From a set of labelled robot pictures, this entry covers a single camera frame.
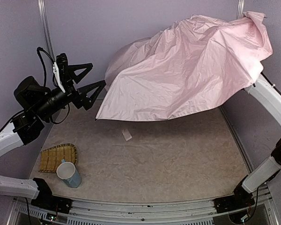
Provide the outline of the pink black folding umbrella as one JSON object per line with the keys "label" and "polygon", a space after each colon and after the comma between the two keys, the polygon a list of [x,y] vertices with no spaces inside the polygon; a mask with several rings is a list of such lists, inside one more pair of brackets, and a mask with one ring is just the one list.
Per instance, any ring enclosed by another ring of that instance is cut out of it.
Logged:
{"label": "pink black folding umbrella", "polygon": [[273,50],[263,13],[230,22],[192,15],[119,49],[98,120],[171,120],[221,106],[253,85]]}

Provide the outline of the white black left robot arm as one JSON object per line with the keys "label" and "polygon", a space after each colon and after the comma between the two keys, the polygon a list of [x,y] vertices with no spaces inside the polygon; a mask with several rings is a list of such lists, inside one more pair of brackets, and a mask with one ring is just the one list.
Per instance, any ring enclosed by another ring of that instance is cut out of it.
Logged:
{"label": "white black left robot arm", "polygon": [[[58,86],[53,90],[41,86],[33,76],[26,77],[14,91],[23,109],[0,129],[0,157],[36,140],[44,129],[44,123],[52,122],[52,116],[66,105],[73,103],[78,109],[90,109],[106,82],[101,80],[78,89],[74,84],[79,83],[92,67],[91,63],[54,64]],[[0,175],[0,195],[47,200],[51,198],[52,191],[44,179],[22,180]]]}

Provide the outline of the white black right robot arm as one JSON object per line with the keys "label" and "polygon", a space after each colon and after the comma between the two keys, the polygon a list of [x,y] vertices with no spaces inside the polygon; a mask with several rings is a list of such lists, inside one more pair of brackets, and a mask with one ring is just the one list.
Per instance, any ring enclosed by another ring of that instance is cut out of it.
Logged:
{"label": "white black right robot arm", "polygon": [[281,170],[281,93],[263,74],[236,99],[237,128],[246,153],[259,163],[242,181],[252,193]]}

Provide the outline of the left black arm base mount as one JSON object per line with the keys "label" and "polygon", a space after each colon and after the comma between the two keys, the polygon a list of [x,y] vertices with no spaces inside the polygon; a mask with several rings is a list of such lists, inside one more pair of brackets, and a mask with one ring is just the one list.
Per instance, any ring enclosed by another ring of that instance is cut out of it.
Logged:
{"label": "left black arm base mount", "polygon": [[33,178],[33,181],[36,182],[39,193],[36,199],[31,200],[31,205],[56,213],[69,214],[72,206],[71,199],[53,195],[44,179]]}

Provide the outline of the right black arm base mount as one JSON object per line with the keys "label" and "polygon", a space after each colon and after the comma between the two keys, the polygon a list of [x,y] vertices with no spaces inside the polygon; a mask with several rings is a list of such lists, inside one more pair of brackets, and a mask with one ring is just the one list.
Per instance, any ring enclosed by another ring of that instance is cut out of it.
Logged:
{"label": "right black arm base mount", "polygon": [[255,200],[252,193],[248,193],[241,185],[236,186],[233,195],[214,199],[214,205],[218,214],[246,208],[254,204]]}

